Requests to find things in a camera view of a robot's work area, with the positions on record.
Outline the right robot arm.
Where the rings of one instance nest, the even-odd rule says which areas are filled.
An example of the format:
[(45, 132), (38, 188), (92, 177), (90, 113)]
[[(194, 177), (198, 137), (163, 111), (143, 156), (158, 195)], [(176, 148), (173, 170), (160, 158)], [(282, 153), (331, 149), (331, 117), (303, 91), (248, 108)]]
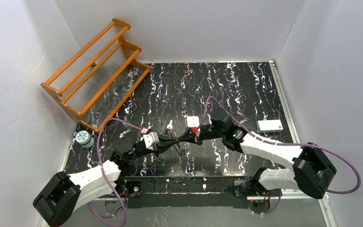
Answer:
[(193, 142), (221, 138), (229, 150), (258, 156), (282, 166), (281, 169), (260, 168), (249, 180), (232, 187), (237, 192), (260, 194), (291, 189), (321, 199), (337, 173), (332, 162), (315, 144), (289, 145), (270, 140), (236, 125), (229, 116), (211, 120), (207, 125), (200, 125), (197, 116), (187, 116), (185, 125)]

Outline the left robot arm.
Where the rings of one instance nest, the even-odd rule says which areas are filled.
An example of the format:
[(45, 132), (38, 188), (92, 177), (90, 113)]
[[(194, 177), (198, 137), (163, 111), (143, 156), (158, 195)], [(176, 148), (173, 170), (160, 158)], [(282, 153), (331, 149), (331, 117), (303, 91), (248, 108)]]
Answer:
[(183, 139), (156, 138), (155, 133), (144, 135), (138, 142), (121, 139), (102, 164), (75, 174), (56, 173), (34, 199), (33, 207), (48, 226), (59, 227), (76, 209), (96, 198), (115, 194), (121, 200), (127, 189), (118, 184), (131, 171), (133, 160), (151, 153), (159, 155), (180, 142)]

